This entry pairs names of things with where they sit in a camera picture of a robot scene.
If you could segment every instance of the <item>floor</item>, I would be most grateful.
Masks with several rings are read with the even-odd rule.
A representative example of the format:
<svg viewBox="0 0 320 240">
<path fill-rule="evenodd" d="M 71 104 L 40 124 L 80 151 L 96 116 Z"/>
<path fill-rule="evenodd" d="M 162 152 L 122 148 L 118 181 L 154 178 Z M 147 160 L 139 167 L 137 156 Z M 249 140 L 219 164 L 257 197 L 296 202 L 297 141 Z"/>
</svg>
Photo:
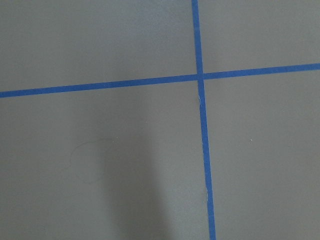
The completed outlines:
<svg viewBox="0 0 320 240">
<path fill-rule="evenodd" d="M 0 2 L 1 239 L 317 239 L 319 10 Z"/>
</svg>

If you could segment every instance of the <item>blue painter's tape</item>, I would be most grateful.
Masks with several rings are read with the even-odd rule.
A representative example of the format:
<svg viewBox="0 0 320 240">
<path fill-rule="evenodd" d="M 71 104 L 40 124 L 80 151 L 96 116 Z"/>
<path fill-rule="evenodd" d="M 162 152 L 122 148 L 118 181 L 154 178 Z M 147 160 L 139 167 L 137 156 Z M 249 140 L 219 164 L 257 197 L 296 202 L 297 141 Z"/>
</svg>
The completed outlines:
<svg viewBox="0 0 320 240">
<path fill-rule="evenodd" d="M 79 85 L 69 85 L 69 86 L 53 86 L 53 87 L 33 88 L 33 89 L 24 89 L 24 90 L 1 91 L 0 98 L 38 95 L 38 94 L 64 93 L 64 92 L 96 90 L 96 89 L 112 89 L 112 88 L 141 86 L 141 85 L 187 82 L 187 81 L 195 81 L 195 80 L 197 80 L 197 75 L 191 74 L 191 75 L 165 76 L 165 77 L 155 77 L 155 78 L 125 80 L 125 81 L 99 82 L 99 83 L 89 83 L 89 84 L 79 84 Z"/>
<path fill-rule="evenodd" d="M 212 73 L 205 73 L 204 79 L 223 79 L 223 78 L 234 78 L 234 77 L 243 77 L 243 76 L 252 76 L 252 75 L 281 74 L 281 73 L 302 72 L 302 71 L 312 71 L 312 70 L 320 70 L 320 63 L 212 72 Z"/>
<path fill-rule="evenodd" d="M 209 237 L 210 237 L 210 240 L 216 240 L 214 196 L 213 196 L 213 187 L 212 187 L 212 179 L 211 179 L 211 165 L 210 165 L 209 138 L 208 138 L 208 126 L 207 126 L 204 70 L 203 70 L 202 49 L 201 49 L 199 8 L 198 8 L 197 0 L 192 0 L 191 3 L 192 3 L 192 16 L 193 16 L 194 48 L 195 48 L 197 82 L 198 82 L 198 94 L 199 94 L 199 101 L 200 101 L 199 110 L 200 110 L 202 151 L 203 151 L 203 162 L 204 162 L 204 176 L 205 176 L 205 186 L 207 190 Z"/>
</svg>

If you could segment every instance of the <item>gray surface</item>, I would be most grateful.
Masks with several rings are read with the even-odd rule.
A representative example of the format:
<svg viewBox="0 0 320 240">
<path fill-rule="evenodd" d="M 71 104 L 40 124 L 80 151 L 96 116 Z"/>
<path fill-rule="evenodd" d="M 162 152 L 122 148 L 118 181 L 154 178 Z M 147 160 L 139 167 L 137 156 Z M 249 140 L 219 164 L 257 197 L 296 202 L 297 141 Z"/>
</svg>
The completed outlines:
<svg viewBox="0 0 320 240">
<path fill-rule="evenodd" d="M 205 73 L 320 62 L 320 1 L 199 0 Z"/>
<path fill-rule="evenodd" d="M 196 72 L 191 2 L 0 1 L 0 91 Z"/>
<path fill-rule="evenodd" d="M 0 108 L 2 240 L 209 239 L 196 82 Z"/>
<path fill-rule="evenodd" d="M 218 240 L 319 239 L 319 73 L 205 82 Z"/>
</svg>

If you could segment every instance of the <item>vertical tape strip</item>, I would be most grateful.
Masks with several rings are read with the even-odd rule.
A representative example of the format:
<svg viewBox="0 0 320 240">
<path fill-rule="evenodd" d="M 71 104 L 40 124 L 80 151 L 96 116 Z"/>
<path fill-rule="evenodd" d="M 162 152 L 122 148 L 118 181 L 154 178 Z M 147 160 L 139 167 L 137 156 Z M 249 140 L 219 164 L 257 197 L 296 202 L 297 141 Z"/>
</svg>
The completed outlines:
<svg viewBox="0 0 320 240">
<path fill-rule="evenodd" d="M 210 166 L 209 139 L 208 139 L 208 126 L 207 126 L 204 70 L 203 70 L 203 64 L 202 64 L 198 0 L 192 0 L 192 16 L 193 16 L 194 48 L 195 48 L 198 94 L 199 94 L 199 101 L 200 101 L 200 121 L 201 121 L 202 150 L 203 150 L 203 161 L 204 161 L 204 175 L 205 175 L 205 186 L 207 190 L 209 236 L 210 236 L 210 240 L 216 240 L 214 196 L 213 196 L 213 188 L 212 188 L 212 180 L 211 180 L 211 166 Z"/>
</svg>

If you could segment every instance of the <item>gray floor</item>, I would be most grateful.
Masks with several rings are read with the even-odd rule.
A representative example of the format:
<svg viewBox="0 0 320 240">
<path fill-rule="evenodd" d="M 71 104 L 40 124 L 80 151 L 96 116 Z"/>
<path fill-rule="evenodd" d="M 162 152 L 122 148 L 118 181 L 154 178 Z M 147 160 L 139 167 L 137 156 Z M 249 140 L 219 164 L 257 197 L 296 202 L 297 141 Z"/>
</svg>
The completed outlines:
<svg viewBox="0 0 320 240">
<path fill-rule="evenodd" d="M 320 63 L 319 10 L 199 0 L 204 72 Z M 185 0 L 2 1 L 0 53 L 0 91 L 197 72 Z M 318 75 L 205 81 L 217 240 L 319 238 Z M 209 239 L 196 81 L 0 109 L 0 239 Z"/>
</svg>

